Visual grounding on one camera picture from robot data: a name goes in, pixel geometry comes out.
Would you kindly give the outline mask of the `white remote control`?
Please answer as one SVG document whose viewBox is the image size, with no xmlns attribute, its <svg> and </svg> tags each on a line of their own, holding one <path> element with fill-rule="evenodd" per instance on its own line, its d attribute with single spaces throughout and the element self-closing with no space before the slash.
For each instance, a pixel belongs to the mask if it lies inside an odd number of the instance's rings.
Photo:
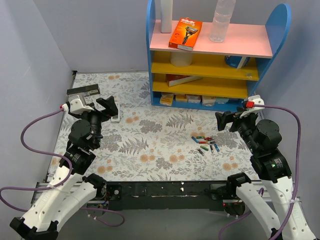
<svg viewBox="0 0 320 240">
<path fill-rule="evenodd" d="M 117 115 L 111 117 L 111 119 L 110 119 L 110 122 L 111 122 L 111 123 L 119 123 L 120 120 L 121 120 L 121 116 L 120 116 L 120 113 L 121 113 L 121 111 L 120 111 L 120 104 L 117 103 L 117 104 L 116 104 L 116 107 L 117 107 Z"/>
</svg>

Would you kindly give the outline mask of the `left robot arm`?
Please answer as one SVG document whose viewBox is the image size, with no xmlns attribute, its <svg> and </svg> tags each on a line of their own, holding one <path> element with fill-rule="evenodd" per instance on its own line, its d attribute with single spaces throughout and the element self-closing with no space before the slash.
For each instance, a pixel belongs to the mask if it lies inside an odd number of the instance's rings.
<svg viewBox="0 0 320 240">
<path fill-rule="evenodd" d="M 104 109 L 86 104 L 79 95 L 60 106 L 59 112 L 67 112 L 77 120 L 71 126 L 64 155 L 58 155 L 60 162 L 52 180 L 39 189 L 41 195 L 29 210 L 10 222 L 22 239 L 57 239 L 66 221 L 85 203 L 109 194 L 102 177 L 94 173 L 85 176 L 85 172 L 96 157 L 93 151 L 101 146 L 102 123 L 117 116 L 119 110 L 113 96 L 97 98 L 96 102 Z"/>
</svg>

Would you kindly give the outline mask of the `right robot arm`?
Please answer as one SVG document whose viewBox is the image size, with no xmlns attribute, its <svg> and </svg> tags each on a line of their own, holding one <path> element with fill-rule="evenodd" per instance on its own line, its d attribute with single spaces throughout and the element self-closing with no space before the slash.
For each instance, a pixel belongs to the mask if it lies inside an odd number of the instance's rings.
<svg viewBox="0 0 320 240">
<path fill-rule="evenodd" d="M 265 202 L 243 172 L 227 178 L 227 195 L 239 198 L 248 206 L 270 240 L 315 240 L 297 199 L 297 182 L 292 178 L 286 158 L 278 150 L 282 140 L 279 126 L 269 119 L 256 121 L 257 114 L 245 110 L 217 112 L 215 117 L 219 131 L 230 123 L 230 132 L 238 132 L 249 148 L 251 165 L 273 207 Z"/>
</svg>

